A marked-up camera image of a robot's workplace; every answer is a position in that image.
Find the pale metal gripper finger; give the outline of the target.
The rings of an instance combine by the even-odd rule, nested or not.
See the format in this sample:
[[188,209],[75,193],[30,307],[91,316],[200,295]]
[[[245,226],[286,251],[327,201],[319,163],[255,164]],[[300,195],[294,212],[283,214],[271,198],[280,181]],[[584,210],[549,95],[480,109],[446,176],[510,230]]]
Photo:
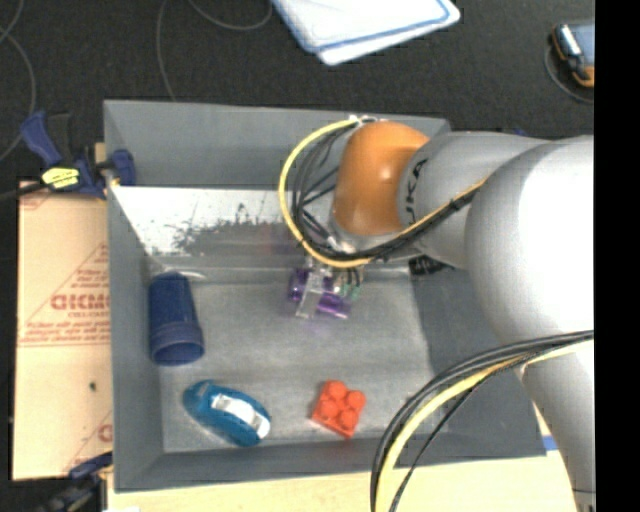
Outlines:
[[303,272],[297,278],[299,303],[296,316],[310,319],[317,311],[324,294],[324,277],[320,272]]

